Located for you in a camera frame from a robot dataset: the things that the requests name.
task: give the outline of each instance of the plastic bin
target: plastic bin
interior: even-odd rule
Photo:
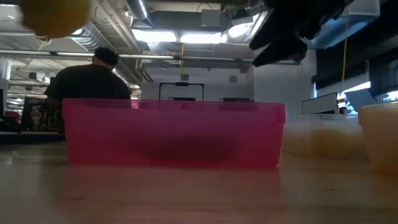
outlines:
[[[300,156],[367,160],[357,116],[311,114],[289,118],[282,151]]]
[[[362,107],[359,123],[374,170],[398,174],[398,102]]]
[[[274,167],[284,105],[182,101],[63,103],[72,163],[179,167]]]

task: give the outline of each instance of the person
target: person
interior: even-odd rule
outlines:
[[[347,107],[339,108],[338,114],[347,115],[347,114],[348,114],[348,109],[347,109]]]
[[[130,99],[127,85],[112,70],[119,56],[100,47],[91,65],[68,67],[57,74],[45,91],[51,105],[61,105],[65,98]]]

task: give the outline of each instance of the wooden table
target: wooden table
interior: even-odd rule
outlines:
[[[398,178],[366,162],[282,154],[269,170],[93,167],[68,165],[63,144],[8,149],[4,224],[398,223]]]

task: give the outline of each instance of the black shirt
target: black shirt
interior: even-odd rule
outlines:
[[[108,68],[100,65],[68,67],[55,77],[45,95],[64,98],[130,99],[127,85]]]

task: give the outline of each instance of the dark hair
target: dark hair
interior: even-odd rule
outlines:
[[[339,108],[338,113],[339,114],[344,114],[344,110],[348,111],[347,107],[344,106],[342,108]]]
[[[94,56],[98,60],[101,60],[110,66],[115,66],[119,62],[119,56],[111,49],[107,49],[106,47],[99,47],[95,49]]]

